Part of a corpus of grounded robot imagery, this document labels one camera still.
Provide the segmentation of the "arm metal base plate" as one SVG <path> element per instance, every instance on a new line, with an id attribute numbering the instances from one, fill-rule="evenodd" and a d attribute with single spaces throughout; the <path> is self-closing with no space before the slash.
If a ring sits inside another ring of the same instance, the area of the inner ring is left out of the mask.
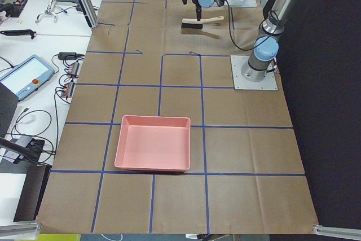
<path id="1" fill-rule="evenodd" d="M 278 90 L 274 72 L 268 72 L 271 64 L 264 71 L 256 71 L 249 65 L 249 56 L 231 55 L 230 59 L 235 90 Z"/>
<path id="2" fill-rule="evenodd" d="M 257 7 L 256 0 L 228 0 L 227 2 L 231 7 L 241 7 L 241 8 Z"/>

